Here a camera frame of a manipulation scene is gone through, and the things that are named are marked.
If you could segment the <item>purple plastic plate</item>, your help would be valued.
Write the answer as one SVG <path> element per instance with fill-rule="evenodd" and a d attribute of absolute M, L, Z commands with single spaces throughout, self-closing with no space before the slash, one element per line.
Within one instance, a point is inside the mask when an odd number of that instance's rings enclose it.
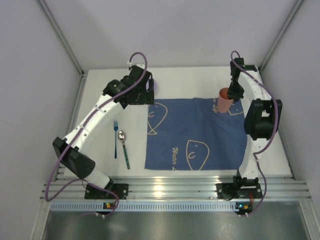
<path fill-rule="evenodd" d="M 153 89 L 154 89 L 154 98 L 157 99 L 159 95 L 159 83 L 155 79 L 153 80 Z"/>

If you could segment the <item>orange plastic cup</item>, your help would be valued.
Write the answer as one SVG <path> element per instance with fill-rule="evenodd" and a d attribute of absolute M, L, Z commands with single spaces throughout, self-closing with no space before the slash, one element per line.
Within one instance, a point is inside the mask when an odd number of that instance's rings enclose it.
<path fill-rule="evenodd" d="M 225 114 L 229 111 L 230 107 L 234 103 L 233 99 L 228 97 L 228 87 L 222 88 L 219 91 L 218 100 L 217 100 L 217 109 L 219 113 Z"/>

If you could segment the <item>blue fish-pattern cloth placemat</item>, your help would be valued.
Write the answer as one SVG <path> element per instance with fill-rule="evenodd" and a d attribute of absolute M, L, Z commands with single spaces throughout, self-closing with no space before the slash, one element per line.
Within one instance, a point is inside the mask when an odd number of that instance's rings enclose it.
<path fill-rule="evenodd" d="M 247 146 L 240 102 L 226 113 L 216 98 L 158 99 L 148 106 L 145 169 L 236 170 Z"/>

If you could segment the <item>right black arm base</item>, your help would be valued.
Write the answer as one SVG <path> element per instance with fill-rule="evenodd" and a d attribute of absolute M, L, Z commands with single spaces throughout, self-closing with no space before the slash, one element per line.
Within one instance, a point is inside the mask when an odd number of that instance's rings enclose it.
<path fill-rule="evenodd" d="M 263 196 L 261 186 L 245 185 L 235 186 L 233 183 L 218 183 L 215 185 L 217 191 L 217 198 L 231 201 L 233 199 L 261 199 Z"/>

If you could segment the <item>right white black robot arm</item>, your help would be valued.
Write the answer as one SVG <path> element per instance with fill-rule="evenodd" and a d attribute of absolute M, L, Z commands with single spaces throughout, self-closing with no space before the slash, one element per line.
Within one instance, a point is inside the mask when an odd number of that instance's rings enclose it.
<path fill-rule="evenodd" d="M 231 57 L 230 75 L 227 96 L 234 103 L 241 103 L 247 135 L 244 158 L 236 178 L 241 183 L 256 183 L 257 163 L 278 131 L 283 104 L 263 85 L 256 66 L 245 64 L 244 58 Z"/>

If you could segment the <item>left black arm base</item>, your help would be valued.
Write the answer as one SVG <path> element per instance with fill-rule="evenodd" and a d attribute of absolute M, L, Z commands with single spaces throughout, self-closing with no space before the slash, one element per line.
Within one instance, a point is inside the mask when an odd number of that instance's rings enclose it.
<path fill-rule="evenodd" d="M 104 190 L 97 189 L 90 184 L 85 188 L 84 198 L 86 200 L 115 200 L 117 197 L 120 200 L 126 199 L 129 193 L 129 185 L 127 183 L 113 183 L 109 188 L 109 192 Z"/>

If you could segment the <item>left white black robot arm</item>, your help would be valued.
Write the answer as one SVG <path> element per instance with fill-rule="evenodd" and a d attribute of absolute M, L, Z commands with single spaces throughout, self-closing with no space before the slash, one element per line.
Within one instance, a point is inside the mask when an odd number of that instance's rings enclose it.
<path fill-rule="evenodd" d="M 99 132 L 128 105 L 154 103 L 154 80 L 151 72 L 138 65 L 121 80 L 110 81 L 103 89 L 95 106 L 87 116 L 64 138 L 57 137 L 52 145 L 62 165 L 79 179 L 84 179 L 101 189 L 112 184 L 88 152 Z"/>

